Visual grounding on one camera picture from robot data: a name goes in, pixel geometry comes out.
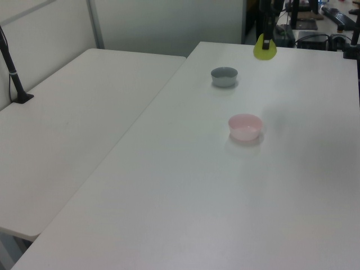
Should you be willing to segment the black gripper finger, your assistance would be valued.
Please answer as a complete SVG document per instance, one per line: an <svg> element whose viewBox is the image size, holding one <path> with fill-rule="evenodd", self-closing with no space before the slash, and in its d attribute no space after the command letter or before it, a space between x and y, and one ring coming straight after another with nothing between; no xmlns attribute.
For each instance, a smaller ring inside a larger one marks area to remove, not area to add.
<svg viewBox="0 0 360 270"><path fill-rule="evenodd" d="M269 50L270 43L273 37L273 28L274 28L274 13L272 10L273 4L270 0L260 1L260 11L264 15L264 25L263 25L263 50Z"/></svg>

